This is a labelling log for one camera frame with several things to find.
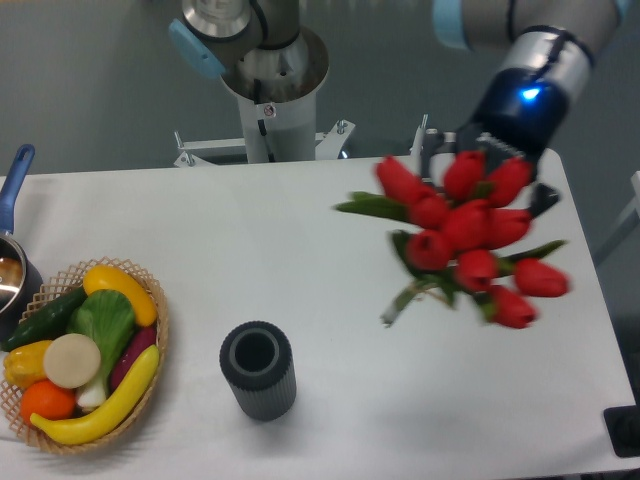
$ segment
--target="bok choy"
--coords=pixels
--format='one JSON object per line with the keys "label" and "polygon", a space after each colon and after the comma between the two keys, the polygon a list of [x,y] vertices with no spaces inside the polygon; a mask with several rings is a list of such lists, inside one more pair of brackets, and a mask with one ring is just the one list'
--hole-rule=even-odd
{"label": "bok choy", "polygon": [[83,411],[99,407],[109,396],[109,374],[118,362],[135,328],[131,303],[120,292],[99,290],[74,312],[67,333],[91,338],[101,355],[100,370],[86,385],[76,391],[76,402]]}

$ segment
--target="saucepan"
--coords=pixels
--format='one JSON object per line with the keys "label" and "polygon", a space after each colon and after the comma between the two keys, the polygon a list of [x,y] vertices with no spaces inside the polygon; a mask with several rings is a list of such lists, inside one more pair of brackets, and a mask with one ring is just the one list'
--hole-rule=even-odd
{"label": "saucepan", "polygon": [[42,285],[40,273],[12,238],[16,199],[35,153],[33,145],[18,149],[0,190],[0,341],[11,336]]}

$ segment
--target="tulip bouquet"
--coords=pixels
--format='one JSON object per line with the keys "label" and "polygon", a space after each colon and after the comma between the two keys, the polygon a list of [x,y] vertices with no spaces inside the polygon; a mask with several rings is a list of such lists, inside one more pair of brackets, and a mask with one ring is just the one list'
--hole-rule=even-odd
{"label": "tulip bouquet", "polygon": [[[520,240],[531,229],[537,215],[534,208],[504,208],[529,184],[531,171],[530,163],[514,157],[486,175],[484,153],[465,151],[456,155],[442,186],[436,187],[423,183],[395,158],[386,157],[375,167],[384,195],[352,192],[349,202],[336,205],[341,212],[397,220],[421,229],[391,233],[395,252],[413,281],[383,313],[385,326],[391,326],[423,294],[450,307],[464,294],[487,322],[525,328],[538,316],[527,297],[567,293],[567,275],[542,261],[565,241],[508,256],[493,251]],[[508,277],[514,285],[505,285]]]}

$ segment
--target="orange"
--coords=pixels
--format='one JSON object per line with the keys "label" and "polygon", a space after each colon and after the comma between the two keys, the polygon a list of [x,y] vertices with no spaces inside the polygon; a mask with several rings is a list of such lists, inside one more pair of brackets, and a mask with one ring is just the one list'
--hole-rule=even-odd
{"label": "orange", "polygon": [[71,418],[76,406],[73,390],[60,388],[50,380],[34,383],[22,394],[20,415],[24,423],[31,426],[31,414],[48,420],[65,420]]}

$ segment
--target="yellow squash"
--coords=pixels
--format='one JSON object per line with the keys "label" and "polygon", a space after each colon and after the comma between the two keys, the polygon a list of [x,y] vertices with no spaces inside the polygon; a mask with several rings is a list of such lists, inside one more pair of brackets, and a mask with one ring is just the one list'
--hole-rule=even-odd
{"label": "yellow squash", "polygon": [[96,265],[90,269],[82,280],[87,295],[98,290],[116,290],[131,302],[136,314],[136,324],[148,327],[156,321],[158,312],[151,297],[133,277],[119,268],[109,265]]}
{"label": "yellow squash", "polygon": [[26,390],[31,385],[47,378],[44,372],[44,352],[51,340],[30,343],[18,347],[4,357],[4,378],[11,385]]}
{"label": "yellow squash", "polygon": [[151,345],[133,362],[122,383],[96,410],[80,418],[47,420],[31,414],[31,423],[63,445],[92,442],[114,430],[144,395],[160,363],[158,347]]}

